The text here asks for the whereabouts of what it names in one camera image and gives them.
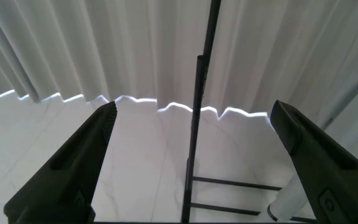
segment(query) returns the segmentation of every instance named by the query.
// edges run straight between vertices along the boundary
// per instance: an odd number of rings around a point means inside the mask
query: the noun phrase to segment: curtain
[[[210,1],[0,1],[0,94],[192,106]],[[222,1],[203,106],[312,119],[357,75],[358,1]]]

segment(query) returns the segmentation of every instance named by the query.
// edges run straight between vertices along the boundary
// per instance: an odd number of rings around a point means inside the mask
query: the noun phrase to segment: floor
[[[105,102],[59,96],[38,104],[0,97],[0,223],[4,204]],[[154,102],[122,98],[92,206],[97,221],[179,222],[183,200],[191,113]],[[218,119],[202,112],[195,175],[282,187],[294,168],[263,116],[229,111]],[[276,192],[195,182],[193,202],[261,211]],[[313,218],[310,206],[298,216]],[[200,208],[192,222],[251,222],[255,217]]]

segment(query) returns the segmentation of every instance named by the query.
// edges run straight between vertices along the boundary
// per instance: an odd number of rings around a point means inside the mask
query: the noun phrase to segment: black metal frame
[[[192,203],[191,193],[192,193],[193,181],[234,185],[240,187],[251,187],[257,189],[264,189],[264,190],[276,190],[276,191],[281,190],[281,187],[274,187],[274,186],[261,185],[261,184],[241,183],[241,182],[234,182],[228,180],[218,180],[218,179],[210,179],[205,177],[194,176],[194,163],[196,157],[198,126],[200,124],[201,102],[203,99],[204,86],[208,73],[209,61],[211,58],[212,46],[215,36],[216,24],[218,21],[220,5],[221,5],[221,0],[211,0],[211,8],[209,10],[208,26],[206,31],[205,43],[204,43],[204,52],[203,55],[199,55],[197,57],[196,80],[195,80],[195,90],[194,90],[194,98],[193,98],[193,114],[191,119],[190,150],[189,150],[189,157],[186,165],[185,192],[183,195],[183,207],[182,207],[182,214],[181,214],[182,223],[189,223],[191,207],[222,211],[222,212],[239,213],[244,215],[255,215],[255,216],[259,215],[260,213],[258,211],[252,211],[252,210],[243,210],[237,208],[227,208],[227,207],[219,207],[214,205]],[[296,222],[316,223],[316,220],[310,218],[293,217],[291,218],[291,220]]]

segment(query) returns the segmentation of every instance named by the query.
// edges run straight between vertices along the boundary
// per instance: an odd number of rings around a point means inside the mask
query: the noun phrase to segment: vertical black pole
[[[181,222],[188,223],[190,219],[191,189],[193,186],[194,161],[196,157],[198,126],[200,123],[201,101],[204,93],[204,82],[211,59],[212,46],[215,37],[221,0],[211,0],[208,26],[206,30],[203,55],[197,56],[196,81],[193,98],[193,116],[191,119],[190,150],[187,159],[185,193],[181,211]]]

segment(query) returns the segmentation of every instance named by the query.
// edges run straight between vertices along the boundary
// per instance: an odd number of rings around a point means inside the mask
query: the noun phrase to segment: tile grout line
[[[168,139],[167,139],[167,142],[165,143],[165,150],[164,150],[164,156],[163,156],[163,159],[162,159],[162,165],[161,165],[161,171],[160,171],[160,178],[158,179],[158,186],[157,186],[157,191],[155,193],[155,199],[154,199],[154,204],[153,204],[153,210],[152,210],[152,216],[150,218],[150,222],[153,221],[154,219],[154,211],[155,211],[155,206],[157,204],[157,198],[158,198],[158,192],[160,191],[160,186],[161,186],[161,178],[162,178],[162,171],[163,171],[163,168],[164,168],[164,163],[165,163],[165,156],[167,155],[167,151],[168,151],[168,143],[169,143],[169,138],[170,138],[170,134],[171,134],[171,126],[172,126],[172,120],[173,120],[173,115],[175,114],[175,109],[172,111],[172,117],[171,117],[171,121],[170,121],[170,124],[169,124],[169,133],[167,134],[168,136]]]
[[[41,135],[45,132],[45,130],[49,127],[49,125],[55,120],[55,118],[63,111],[63,109],[66,107],[66,104],[62,106],[59,112],[56,113],[56,115],[49,121],[49,123],[46,125],[46,127],[41,131],[41,133],[37,136],[37,138],[34,140],[34,142],[23,152],[23,154],[20,156],[20,158],[13,164],[11,168],[6,172],[4,177],[1,179],[0,184],[5,179],[5,177],[12,171],[12,169],[17,165],[19,161],[24,157],[24,155],[34,146],[34,144],[37,142],[37,140],[41,137]]]

